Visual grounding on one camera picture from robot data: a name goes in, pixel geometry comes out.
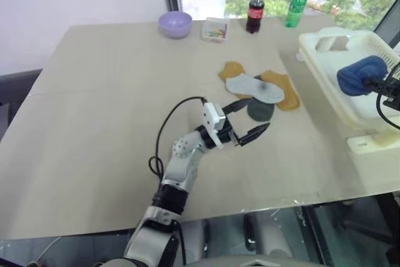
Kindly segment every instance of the blue cloth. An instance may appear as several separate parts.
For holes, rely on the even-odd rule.
[[[371,92],[363,85],[366,78],[384,79],[388,67],[379,56],[369,56],[337,72],[339,87],[349,96],[367,95]]]

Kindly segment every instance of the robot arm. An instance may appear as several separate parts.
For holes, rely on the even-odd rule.
[[[250,100],[242,99],[223,109],[217,104],[204,103],[203,125],[175,141],[159,189],[126,247],[125,260],[139,267],[173,265],[179,243],[174,233],[179,227],[202,156],[210,149],[222,148],[224,143],[231,141],[243,146],[269,126],[269,123],[260,125],[241,138],[236,135],[227,115],[245,107]]]

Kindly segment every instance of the white plastic basket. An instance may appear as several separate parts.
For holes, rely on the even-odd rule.
[[[229,19],[208,17],[201,29],[201,38],[205,41],[222,43],[228,38]]]
[[[347,50],[329,51],[337,37],[347,37]],[[337,115],[346,123],[361,128],[380,128],[384,123],[376,111],[376,93],[350,97],[339,88],[337,72],[371,55],[382,58],[390,71],[400,57],[375,33],[344,28],[324,28],[318,33],[299,37],[299,53],[308,65]],[[383,113],[394,122],[400,121],[399,112],[382,105]]]

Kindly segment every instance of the black cable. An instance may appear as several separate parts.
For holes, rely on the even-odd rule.
[[[180,223],[178,223],[178,229],[179,233],[179,240],[181,240],[181,250],[182,250],[182,264],[186,265],[186,250],[185,250],[185,242],[183,241],[183,232],[182,232],[182,226]]]
[[[385,79],[385,82],[383,82],[383,85],[381,87],[381,89],[379,90],[377,96],[376,96],[376,110],[378,112],[378,114],[380,115],[380,117],[385,120],[388,124],[390,124],[391,126],[393,126],[394,128],[397,128],[400,130],[400,126],[393,123],[392,121],[390,121],[382,112],[381,109],[381,98],[382,98],[382,94],[383,91],[386,89],[386,86],[388,85],[388,82],[390,81],[390,79],[392,79],[393,74],[396,72],[396,70],[400,68],[400,63],[397,64],[395,67],[393,67],[393,69],[390,71],[390,73],[388,74],[388,76]]]
[[[171,117],[173,112],[175,112],[175,110],[182,103],[185,103],[186,101],[193,100],[193,99],[200,99],[203,104],[207,102],[207,99],[204,97],[201,97],[201,96],[193,96],[193,97],[183,99],[181,102],[179,102],[177,105],[175,105],[175,107],[171,110],[171,112],[169,112],[167,118],[164,120],[164,122],[161,125],[160,130],[158,131],[158,135],[157,135],[157,139],[156,139],[156,152],[155,152],[154,156],[149,158],[148,165],[149,165],[149,169],[151,170],[151,172],[153,172],[156,176],[158,176],[160,182],[164,176],[164,163],[162,162],[162,159],[158,156],[158,149],[159,149],[159,143],[160,143],[160,137],[161,137],[162,130],[164,129],[165,124],[167,123],[168,119]],[[156,162],[155,168],[152,165],[153,161]]]

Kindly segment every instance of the window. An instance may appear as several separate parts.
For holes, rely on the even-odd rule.
[[[395,0],[308,0],[305,15],[331,15],[338,26],[373,31]],[[265,16],[285,16],[290,0],[265,0]],[[195,20],[246,18],[249,0],[181,0]]]

